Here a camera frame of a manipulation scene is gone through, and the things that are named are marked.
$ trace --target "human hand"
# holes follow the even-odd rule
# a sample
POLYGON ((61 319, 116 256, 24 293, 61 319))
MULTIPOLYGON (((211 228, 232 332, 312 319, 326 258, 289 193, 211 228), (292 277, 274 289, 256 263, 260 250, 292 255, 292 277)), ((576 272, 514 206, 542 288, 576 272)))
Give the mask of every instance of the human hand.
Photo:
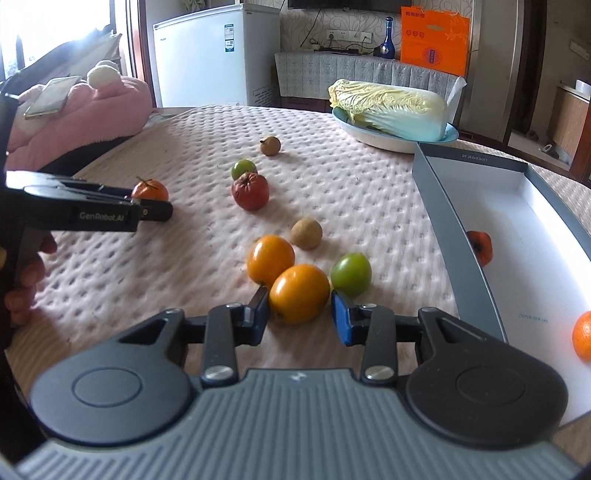
MULTIPOLYGON (((57 244, 51 234, 41 243, 40 251, 46 254, 54 254, 57 251, 57 244)), ((6 250, 0 249, 0 268, 6 261, 6 250)), ((15 325, 24 325, 31 318, 31 305, 37 293, 37 283, 45 278, 45 264, 39 255, 36 255, 29 264, 22 269, 21 286, 9 291, 4 297, 6 308, 11 313, 12 322, 15 325)))

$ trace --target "orange bag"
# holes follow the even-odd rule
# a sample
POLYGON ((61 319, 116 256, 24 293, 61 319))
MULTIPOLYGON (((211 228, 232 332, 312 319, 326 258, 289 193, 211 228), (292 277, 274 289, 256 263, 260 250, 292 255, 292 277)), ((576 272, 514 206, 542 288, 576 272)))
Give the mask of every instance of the orange bag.
POLYGON ((455 12, 402 7, 400 61, 463 77, 470 19, 455 12))

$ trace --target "metal screw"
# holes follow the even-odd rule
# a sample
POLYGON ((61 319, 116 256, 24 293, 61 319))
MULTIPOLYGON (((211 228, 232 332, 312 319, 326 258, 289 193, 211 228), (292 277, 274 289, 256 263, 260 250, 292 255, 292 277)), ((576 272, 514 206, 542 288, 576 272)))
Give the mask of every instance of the metal screw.
POLYGON ((227 365, 214 365, 213 367, 209 367, 207 370, 205 370, 203 376, 206 380, 222 382, 230 378, 233 374, 234 370, 232 370, 227 365))
POLYGON ((390 380, 394 376, 394 370, 390 367, 386 367, 386 365, 374 365, 372 367, 367 367, 364 375, 368 380, 390 380))

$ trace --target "smartphone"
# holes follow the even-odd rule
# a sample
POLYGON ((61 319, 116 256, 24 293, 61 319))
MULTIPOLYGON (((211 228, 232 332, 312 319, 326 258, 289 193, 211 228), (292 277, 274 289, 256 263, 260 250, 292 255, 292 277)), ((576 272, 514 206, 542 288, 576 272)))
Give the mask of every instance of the smartphone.
POLYGON ((42 115, 52 115, 61 110, 66 103, 70 89, 80 81, 82 77, 63 77, 50 80, 41 95, 27 108, 25 119, 42 115))

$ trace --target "tiled wall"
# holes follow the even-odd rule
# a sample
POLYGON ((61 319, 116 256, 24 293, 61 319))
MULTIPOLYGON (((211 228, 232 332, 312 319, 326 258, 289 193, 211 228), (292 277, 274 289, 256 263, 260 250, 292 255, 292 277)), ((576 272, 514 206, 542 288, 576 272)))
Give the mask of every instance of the tiled wall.
MULTIPOLYGON (((245 0, 248 3, 267 5, 279 8, 283 0, 245 0)), ((413 0, 415 5, 420 5, 430 10, 454 11, 461 13, 464 17, 472 16, 472 0, 413 0)), ((281 49, 283 51, 298 50, 300 44, 306 38, 306 34, 312 27, 318 10, 288 10, 287 0, 281 9, 281 49)), ((400 15, 388 14, 386 12, 368 11, 342 11, 323 10, 312 29, 308 40, 301 48, 311 48, 309 39, 313 38, 320 44, 328 46, 326 30, 352 30, 373 33, 371 45, 373 48, 382 43, 385 35, 384 19, 390 15, 394 17, 394 44, 400 46, 400 15)), ((351 42, 342 44, 333 43, 333 46, 346 47, 351 42)))

